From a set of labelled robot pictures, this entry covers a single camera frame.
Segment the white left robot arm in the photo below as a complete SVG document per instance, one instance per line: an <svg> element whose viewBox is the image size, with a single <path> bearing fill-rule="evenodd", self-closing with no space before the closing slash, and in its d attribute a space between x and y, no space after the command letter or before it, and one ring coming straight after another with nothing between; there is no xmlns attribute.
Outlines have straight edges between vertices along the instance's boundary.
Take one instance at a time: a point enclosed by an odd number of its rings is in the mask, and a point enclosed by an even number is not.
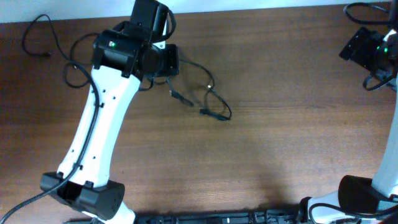
<svg viewBox="0 0 398 224"><path fill-rule="evenodd" d="M42 176L42 191L102 223L133 223L125 187L110 180L114 146L141 81L178 71L178 53L167 39L172 11L158 1L136 1L131 17L100 33L93 43L90 92L72 145L57 171Z"/></svg>

